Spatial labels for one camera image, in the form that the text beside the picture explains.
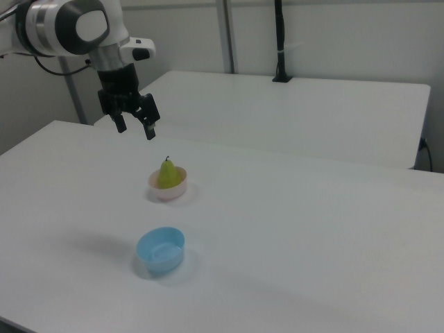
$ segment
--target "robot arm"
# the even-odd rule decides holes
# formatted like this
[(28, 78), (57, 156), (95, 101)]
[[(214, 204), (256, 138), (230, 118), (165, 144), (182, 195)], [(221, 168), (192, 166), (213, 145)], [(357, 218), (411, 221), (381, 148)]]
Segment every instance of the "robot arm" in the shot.
[(155, 136), (160, 116), (153, 97), (140, 96), (134, 63), (155, 56), (152, 40), (130, 37), (118, 0), (24, 0), (0, 14), (0, 56), (26, 52), (33, 56), (89, 54), (103, 89), (103, 113), (118, 131), (126, 130), (121, 116), (129, 112)]

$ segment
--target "black stand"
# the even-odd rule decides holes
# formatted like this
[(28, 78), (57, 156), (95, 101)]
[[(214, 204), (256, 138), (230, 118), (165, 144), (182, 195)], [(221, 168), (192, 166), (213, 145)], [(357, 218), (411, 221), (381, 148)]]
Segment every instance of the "black stand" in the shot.
[(282, 14), (282, 0), (275, 0), (275, 14), (276, 14), (276, 38), (277, 38), (277, 69), (276, 77), (273, 82), (287, 83), (292, 76), (288, 76), (285, 72), (285, 26), (284, 15)]
[(119, 133), (126, 130), (122, 112), (128, 112), (143, 124), (146, 138), (154, 138), (155, 122), (160, 119), (159, 111), (153, 95), (139, 94), (139, 80), (134, 65), (115, 71), (100, 71), (99, 78), (103, 87), (99, 91), (102, 111), (111, 116)]

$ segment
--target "black cable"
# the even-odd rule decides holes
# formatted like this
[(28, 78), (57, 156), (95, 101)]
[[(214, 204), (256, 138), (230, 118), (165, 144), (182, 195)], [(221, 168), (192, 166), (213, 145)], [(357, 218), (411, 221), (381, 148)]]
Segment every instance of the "black cable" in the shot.
[(3, 11), (0, 14), (0, 22), (7, 19), (9, 16), (13, 16), (15, 14), (16, 9), (17, 9), (17, 5), (13, 5), (13, 6), (9, 7), (7, 10)]
[(14, 54), (18, 54), (19, 56), (25, 56), (25, 57), (33, 57), (33, 55), (29, 53), (15, 52)]
[(427, 142), (424, 143), (424, 148), (427, 149), (427, 154), (429, 155), (430, 172), (433, 172), (432, 154), (430, 153), (429, 145), (427, 144)]
[(48, 73), (50, 73), (50, 74), (53, 74), (53, 75), (57, 75), (57, 76), (70, 76), (70, 75), (73, 75), (73, 74), (80, 73), (81, 71), (84, 71), (85, 69), (91, 67), (91, 64), (90, 64), (89, 60), (86, 60), (85, 62), (87, 63), (87, 65), (84, 66), (84, 67), (82, 67), (82, 68), (77, 69), (76, 71), (72, 71), (72, 72), (70, 72), (70, 73), (57, 73), (57, 72), (55, 72), (55, 71), (51, 71), (50, 69), (47, 69), (47, 68), (46, 68), (46, 67), (40, 62), (40, 60), (38, 60), (37, 57), (34, 57), (34, 59), (35, 59), (36, 63), (37, 63), (37, 64), (38, 64), (38, 65), (39, 65), (44, 71), (46, 71), (46, 72), (48, 72)]

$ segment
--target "white wall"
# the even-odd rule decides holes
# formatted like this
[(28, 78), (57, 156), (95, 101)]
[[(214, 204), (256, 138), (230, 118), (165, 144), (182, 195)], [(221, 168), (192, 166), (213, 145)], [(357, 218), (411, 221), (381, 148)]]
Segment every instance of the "white wall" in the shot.
[[(128, 3), (135, 2), (122, 1), (122, 4)], [(150, 38), (157, 49), (156, 58), (136, 64), (140, 89), (171, 70), (225, 71), (215, 5), (138, 8), (124, 10), (123, 18), (131, 36)], [(71, 69), (81, 65), (80, 60), (70, 60)], [(74, 82), (88, 123), (94, 123), (103, 117), (97, 98), (101, 88), (97, 74), (93, 71), (78, 74), (74, 76)]]
[[(287, 71), (299, 77), (430, 85), (423, 135), (435, 170), (444, 172), (443, 18), (444, 3), (284, 6), (286, 44), (300, 43), (287, 47)], [(239, 73), (274, 75), (274, 7), (233, 3), (232, 20)], [(418, 166), (428, 169), (425, 152)]]
[[(57, 59), (42, 60), (61, 71)], [(0, 154), (53, 120), (78, 122), (64, 78), (45, 73), (33, 58), (0, 59)]]

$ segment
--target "blue bowl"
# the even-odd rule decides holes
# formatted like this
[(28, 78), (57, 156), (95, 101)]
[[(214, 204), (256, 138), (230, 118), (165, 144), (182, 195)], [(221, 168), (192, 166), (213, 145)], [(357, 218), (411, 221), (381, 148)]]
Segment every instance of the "blue bowl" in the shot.
[(136, 253), (145, 268), (152, 273), (166, 273), (183, 259), (185, 237), (175, 228), (151, 230), (137, 243)]

